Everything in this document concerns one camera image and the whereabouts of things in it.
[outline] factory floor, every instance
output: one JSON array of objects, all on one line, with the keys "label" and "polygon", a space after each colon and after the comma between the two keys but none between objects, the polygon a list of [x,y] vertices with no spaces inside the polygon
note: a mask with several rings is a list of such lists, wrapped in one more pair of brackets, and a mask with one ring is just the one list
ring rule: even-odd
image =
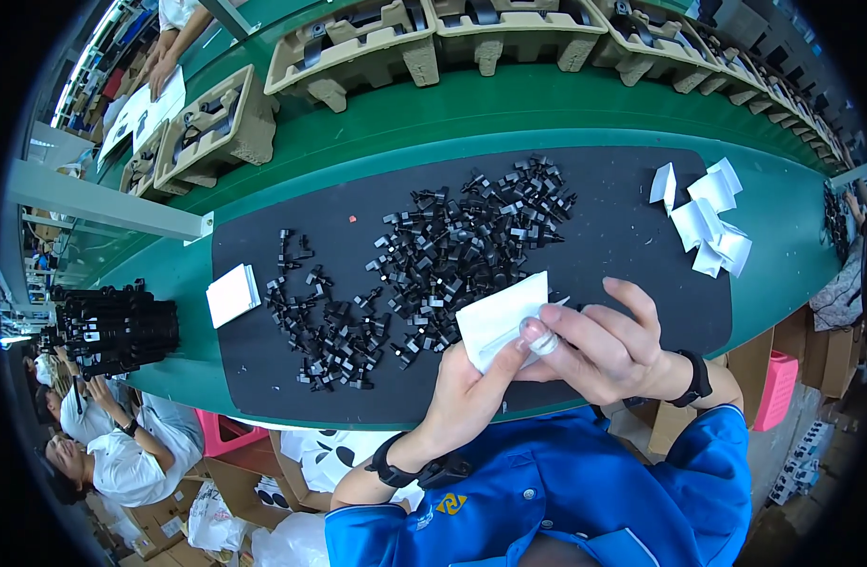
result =
[{"label": "factory floor", "polygon": [[[765,504],[770,488],[787,459],[787,452],[796,444],[798,436],[815,421],[821,402],[821,392],[796,384],[787,417],[768,431],[749,432],[747,459],[752,472],[753,515]],[[651,428],[626,409],[622,402],[605,405],[601,410],[610,419],[609,433],[629,439],[651,461],[663,460],[662,455],[648,451]]]}]

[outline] black hair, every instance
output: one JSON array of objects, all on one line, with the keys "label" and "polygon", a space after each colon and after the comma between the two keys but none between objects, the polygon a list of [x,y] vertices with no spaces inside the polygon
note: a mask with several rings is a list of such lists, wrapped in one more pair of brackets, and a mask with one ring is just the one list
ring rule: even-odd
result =
[{"label": "black hair", "polygon": [[47,394],[51,391],[52,388],[45,384],[40,385],[40,387],[37,388],[37,393],[34,398],[37,406],[37,414],[40,416],[43,423],[49,423],[52,421],[52,412],[49,411],[49,398],[47,397]]},{"label": "black hair", "polygon": [[33,453],[40,459],[42,466],[43,477],[46,483],[55,494],[55,499],[60,504],[70,506],[74,505],[87,497],[87,493],[92,488],[88,484],[84,484],[81,490],[74,481],[69,479],[64,472],[55,468],[55,466],[46,458],[46,448],[35,448]]}]

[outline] yellow logo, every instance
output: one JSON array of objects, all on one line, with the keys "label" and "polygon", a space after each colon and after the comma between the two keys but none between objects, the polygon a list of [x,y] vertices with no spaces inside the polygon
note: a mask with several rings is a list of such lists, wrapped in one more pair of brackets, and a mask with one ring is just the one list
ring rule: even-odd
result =
[{"label": "yellow logo", "polygon": [[436,511],[454,515],[462,509],[462,505],[465,504],[466,500],[468,500],[468,496],[462,496],[461,494],[456,496],[453,493],[448,493],[437,505]]}]

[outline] white shirt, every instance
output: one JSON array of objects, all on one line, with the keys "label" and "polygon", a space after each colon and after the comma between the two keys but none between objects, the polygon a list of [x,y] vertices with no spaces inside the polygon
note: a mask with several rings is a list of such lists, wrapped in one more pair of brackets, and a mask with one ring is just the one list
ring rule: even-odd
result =
[{"label": "white shirt", "polygon": [[52,380],[58,370],[52,365],[49,355],[42,354],[39,357],[36,357],[33,360],[33,366],[36,367],[37,370],[37,382],[52,387]]},{"label": "white shirt", "polygon": [[59,419],[61,430],[72,439],[88,446],[97,437],[108,436],[115,429],[115,422],[112,417],[96,402],[82,397],[80,410],[81,413],[78,414],[78,399],[74,394],[74,386],[72,386],[61,401],[61,417]]},{"label": "white shirt", "polygon": [[159,468],[153,455],[119,429],[87,445],[87,453],[96,457],[93,486],[129,508],[168,498],[178,488],[181,477],[201,459],[194,443],[177,428],[160,421],[151,408],[140,409],[138,423],[175,457],[175,463],[166,472]]},{"label": "white shirt", "polygon": [[[230,0],[229,4],[238,7],[246,0]],[[159,0],[159,30],[181,30],[200,6],[198,0]]]}]

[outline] white plastic bag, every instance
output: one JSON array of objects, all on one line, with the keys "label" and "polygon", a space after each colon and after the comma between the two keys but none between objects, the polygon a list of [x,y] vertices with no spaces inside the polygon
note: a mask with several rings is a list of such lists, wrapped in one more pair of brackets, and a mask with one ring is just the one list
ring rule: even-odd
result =
[{"label": "white plastic bag", "polygon": [[323,516],[296,512],[251,534],[254,567],[329,567]]},{"label": "white plastic bag", "polygon": [[188,544],[199,549],[220,551],[241,549],[247,522],[225,507],[213,481],[204,481],[188,518]]}]

